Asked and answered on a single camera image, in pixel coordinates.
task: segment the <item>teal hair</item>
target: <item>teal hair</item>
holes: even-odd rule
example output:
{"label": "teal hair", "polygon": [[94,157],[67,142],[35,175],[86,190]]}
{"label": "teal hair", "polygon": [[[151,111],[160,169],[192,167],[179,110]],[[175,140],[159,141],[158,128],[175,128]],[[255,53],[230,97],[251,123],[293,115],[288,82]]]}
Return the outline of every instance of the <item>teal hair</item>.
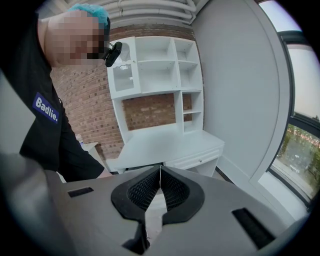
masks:
{"label": "teal hair", "polygon": [[98,18],[99,23],[104,24],[105,26],[108,25],[108,12],[100,5],[96,4],[88,4],[83,3],[79,4],[76,3],[74,6],[72,6],[68,12],[70,11],[86,11],[87,13],[91,14],[92,17]]}

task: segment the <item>window frame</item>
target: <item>window frame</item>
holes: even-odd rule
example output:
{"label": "window frame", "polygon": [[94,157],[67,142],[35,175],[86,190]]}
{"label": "window frame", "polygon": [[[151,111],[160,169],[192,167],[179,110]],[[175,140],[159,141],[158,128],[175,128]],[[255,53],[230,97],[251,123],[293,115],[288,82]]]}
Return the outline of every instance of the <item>window frame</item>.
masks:
{"label": "window frame", "polygon": [[289,102],[289,111],[288,118],[286,122],[286,127],[283,133],[283,137],[279,148],[267,169],[267,172],[270,172],[273,176],[275,176],[278,180],[280,180],[291,192],[293,192],[303,203],[309,208],[312,206],[312,202],[314,202],[314,198],[317,196],[319,192],[314,196],[314,198],[309,198],[298,186],[289,178],[285,177],[280,171],[278,171],[273,163],[280,151],[280,148],[284,142],[286,132],[288,129],[288,125],[296,126],[300,129],[305,130],[306,132],[316,136],[320,139],[320,122],[305,116],[300,113],[295,113],[295,77],[294,77],[294,69],[291,61],[288,45],[304,45],[309,46],[310,44],[307,39],[304,37],[301,31],[297,30],[287,30],[287,31],[279,31],[277,32],[279,40],[281,42],[283,52],[285,55],[285,59],[287,62],[288,73],[289,73],[289,83],[290,83],[290,102]]}

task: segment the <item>patch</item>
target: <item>patch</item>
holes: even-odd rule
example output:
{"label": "patch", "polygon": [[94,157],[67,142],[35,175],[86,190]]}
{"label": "patch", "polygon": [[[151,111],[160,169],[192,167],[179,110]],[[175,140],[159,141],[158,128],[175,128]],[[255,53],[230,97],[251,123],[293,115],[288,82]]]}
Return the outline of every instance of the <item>patch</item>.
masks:
{"label": "patch", "polygon": [[32,107],[52,122],[58,123],[59,112],[39,92],[35,95]]}

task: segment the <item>gray machine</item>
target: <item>gray machine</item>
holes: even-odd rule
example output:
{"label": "gray machine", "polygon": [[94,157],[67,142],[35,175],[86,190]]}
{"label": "gray machine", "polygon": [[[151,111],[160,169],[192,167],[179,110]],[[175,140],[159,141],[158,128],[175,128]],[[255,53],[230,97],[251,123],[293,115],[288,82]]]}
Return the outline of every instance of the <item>gray machine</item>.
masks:
{"label": "gray machine", "polygon": [[[56,172],[19,155],[1,164],[12,214],[52,255],[255,255],[286,229],[235,185],[182,169],[148,166],[62,183]],[[167,213],[148,248],[144,213],[159,188]]]}

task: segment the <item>white shelving unit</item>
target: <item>white shelving unit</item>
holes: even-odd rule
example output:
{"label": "white shelving unit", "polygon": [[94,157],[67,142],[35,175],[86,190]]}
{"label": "white shelving unit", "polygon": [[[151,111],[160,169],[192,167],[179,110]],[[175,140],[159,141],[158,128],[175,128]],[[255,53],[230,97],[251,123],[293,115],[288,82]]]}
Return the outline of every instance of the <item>white shelving unit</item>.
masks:
{"label": "white shelving unit", "polygon": [[[211,176],[224,142],[203,131],[203,79],[196,42],[165,36],[119,41],[122,52],[107,72],[124,147],[117,159],[108,160],[112,170],[123,172],[126,168],[161,162],[188,169],[210,162],[210,171],[197,170]],[[174,95],[175,123],[129,130],[122,100],[165,93]],[[191,95],[189,110],[183,107],[186,94]],[[192,120],[185,121],[185,115],[191,115]]]}

